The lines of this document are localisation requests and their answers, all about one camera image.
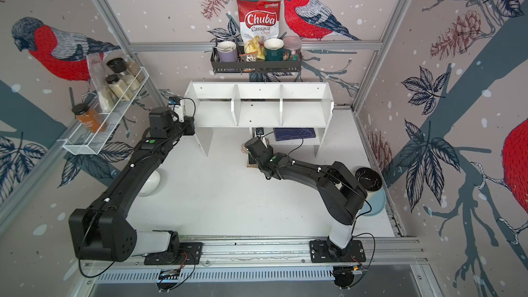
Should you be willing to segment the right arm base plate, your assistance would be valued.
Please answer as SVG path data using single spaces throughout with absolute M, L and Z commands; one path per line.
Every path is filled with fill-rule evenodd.
M 367 260 L 363 244 L 360 240 L 350 240 L 341 249 L 329 239 L 309 242 L 312 263 L 363 263 Z

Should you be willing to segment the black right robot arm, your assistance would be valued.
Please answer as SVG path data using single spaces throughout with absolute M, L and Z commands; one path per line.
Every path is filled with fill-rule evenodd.
M 267 180 L 290 180 L 319 192 L 327 212 L 333 219 L 328 236 L 329 247 L 346 250 L 353 238 L 353 224 L 367 203 L 367 190 L 341 162 L 317 165 L 275 153 L 259 137 L 248 140 L 244 147 Z

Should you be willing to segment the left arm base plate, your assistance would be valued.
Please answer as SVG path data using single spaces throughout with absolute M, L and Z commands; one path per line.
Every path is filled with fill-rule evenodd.
M 148 254 L 144 258 L 144 265 L 197 265 L 203 246 L 201 242 L 180 243 L 176 249 L 169 248 L 165 252 Z

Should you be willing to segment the pink striped fluffy cloth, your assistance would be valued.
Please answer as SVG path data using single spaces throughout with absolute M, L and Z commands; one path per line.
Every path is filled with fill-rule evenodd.
M 247 157 L 247 167 L 257 169 L 258 165 L 256 160 L 250 155 L 248 149 L 246 148 L 245 144 L 242 144 L 241 146 L 242 153 Z

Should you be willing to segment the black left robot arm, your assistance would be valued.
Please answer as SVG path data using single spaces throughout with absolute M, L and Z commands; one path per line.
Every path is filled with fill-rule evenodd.
M 133 254 L 138 233 L 127 221 L 132 203 L 180 138 L 195 134 L 193 115 L 180 121 L 169 107 L 158 107 L 148 118 L 150 127 L 121 174 L 88 208 L 78 208 L 70 215 L 68 224 L 79 260 L 123 262 Z

